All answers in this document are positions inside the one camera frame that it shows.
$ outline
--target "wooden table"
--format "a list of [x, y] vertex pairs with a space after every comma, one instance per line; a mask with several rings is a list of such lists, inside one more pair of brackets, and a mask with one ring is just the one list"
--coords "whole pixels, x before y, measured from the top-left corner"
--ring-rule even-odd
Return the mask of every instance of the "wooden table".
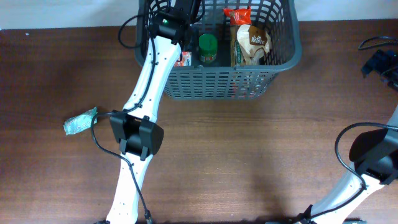
[[[378, 75], [362, 78], [375, 50], [357, 51], [369, 37], [397, 37], [397, 23], [301, 22], [301, 62], [258, 100], [163, 97], [164, 142], [143, 188], [153, 217], [273, 220], [320, 200], [345, 171], [333, 151], [337, 134], [355, 122], [386, 123], [397, 106], [398, 94]], [[117, 31], [0, 31], [2, 223], [94, 223], [108, 214], [120, 161], [96, 148], [89, 131], [65, 136], [62, 125], [94, 106], [120, 110], [130, 96], [141, 68], [118, 44]], [[344, 136], [344, 158], [367, 130]], [[96, 133], [104, 147], [118, 150], [108, 120], [99, 120]], [[393, 183], [351, 217], [398, 223], [397, 195]]]

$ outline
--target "snack bag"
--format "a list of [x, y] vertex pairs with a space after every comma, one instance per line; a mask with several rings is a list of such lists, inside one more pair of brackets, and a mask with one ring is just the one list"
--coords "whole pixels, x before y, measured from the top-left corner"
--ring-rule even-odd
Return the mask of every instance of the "snack bag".
[[241, 46], [236, 38], [236, 34], [241, 25], [251, 24], [251, 9], [223, 9], [226, 17], [231, 18], [231, 66], [245, 65]]
[[246, 65], [259, 65], [260, 59], [271, 49], [268, 33], [257, 27], [242, 25], [236, 36]]

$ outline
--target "gray plastic basket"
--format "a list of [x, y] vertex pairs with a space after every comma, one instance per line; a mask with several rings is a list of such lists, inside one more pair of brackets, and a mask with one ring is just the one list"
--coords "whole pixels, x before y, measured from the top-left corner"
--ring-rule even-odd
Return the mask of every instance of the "gray plastic basket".
[[[149, 10], [145, 1], [139, 1], [139, 14]], [[164, 9], [167, 1], [149, 0], [153, 10]], [[264, 65], [230, 67], [229, 18], [223, 14], [223, 9], [227, 7], [251, 7], [252, 24], [269, 33], [272, 49], [266, 55]], [[144, 28], [147, 23], [147, 16], [138, 19], [137, 43], [147, 38]], [[173, 68], [165, 92], [175, 99], [257, 98], [267, 90], [279, 72], [294, 67], [302, 55], [294, 0], [205, 0], [205, 15], [193, 26], [200, 34], [211, 33], [218, 38], [217, 59], [203, 66], [198, 55], [192, 54], [192, 66]], [[135, 53], [140, 65], [144, 64], [147, 42], [144, 42], [144, 46]]]

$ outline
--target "green lid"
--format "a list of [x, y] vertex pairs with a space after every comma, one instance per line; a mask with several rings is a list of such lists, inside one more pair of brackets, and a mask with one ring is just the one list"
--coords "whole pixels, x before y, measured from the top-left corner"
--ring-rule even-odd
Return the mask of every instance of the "green lid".
[[217, 38], [212, 34], [203, 34], [199, 37], [201, 55], [217, 53]]

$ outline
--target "green plastic wrapper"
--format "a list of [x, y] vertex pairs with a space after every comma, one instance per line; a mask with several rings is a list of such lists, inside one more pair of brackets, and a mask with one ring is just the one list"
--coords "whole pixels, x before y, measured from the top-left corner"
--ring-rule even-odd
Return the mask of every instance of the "green plastic wrapper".
[[94, 109], [84, 112], [83, 114], [68, 119], [63, 125], [63, 129], [66, 134], [77, 134], [91, 127], [91, 120], [97, 114], [97, 107]]

